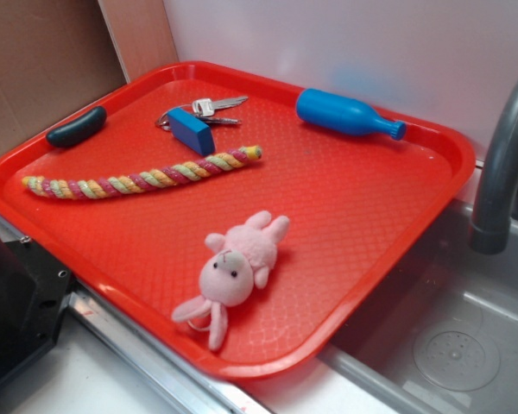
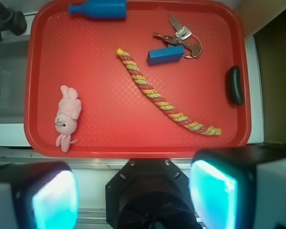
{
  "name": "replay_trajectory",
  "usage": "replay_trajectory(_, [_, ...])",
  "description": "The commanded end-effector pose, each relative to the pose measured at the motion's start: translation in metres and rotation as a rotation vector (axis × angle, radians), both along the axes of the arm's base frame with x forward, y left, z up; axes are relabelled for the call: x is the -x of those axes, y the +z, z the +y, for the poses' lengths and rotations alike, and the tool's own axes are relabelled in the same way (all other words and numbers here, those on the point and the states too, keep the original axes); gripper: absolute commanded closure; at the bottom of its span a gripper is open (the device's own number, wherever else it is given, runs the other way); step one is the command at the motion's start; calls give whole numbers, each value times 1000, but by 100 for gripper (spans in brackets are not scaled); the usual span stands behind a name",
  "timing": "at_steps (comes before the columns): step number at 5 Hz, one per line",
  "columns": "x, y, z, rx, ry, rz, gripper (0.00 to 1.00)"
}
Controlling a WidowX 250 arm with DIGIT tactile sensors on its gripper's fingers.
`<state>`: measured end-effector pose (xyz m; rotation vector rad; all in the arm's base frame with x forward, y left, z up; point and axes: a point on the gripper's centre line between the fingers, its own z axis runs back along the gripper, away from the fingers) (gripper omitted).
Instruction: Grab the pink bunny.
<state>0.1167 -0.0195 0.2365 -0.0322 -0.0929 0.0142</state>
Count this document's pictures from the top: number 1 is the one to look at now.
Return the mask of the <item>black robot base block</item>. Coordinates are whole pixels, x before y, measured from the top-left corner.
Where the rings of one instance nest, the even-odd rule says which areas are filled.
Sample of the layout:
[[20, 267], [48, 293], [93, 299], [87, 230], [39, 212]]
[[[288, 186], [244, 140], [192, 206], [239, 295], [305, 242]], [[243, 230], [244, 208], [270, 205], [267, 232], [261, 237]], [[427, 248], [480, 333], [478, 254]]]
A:
[[0, 239], [0, 388], [58, 341], [73, 273], [35, 241]]

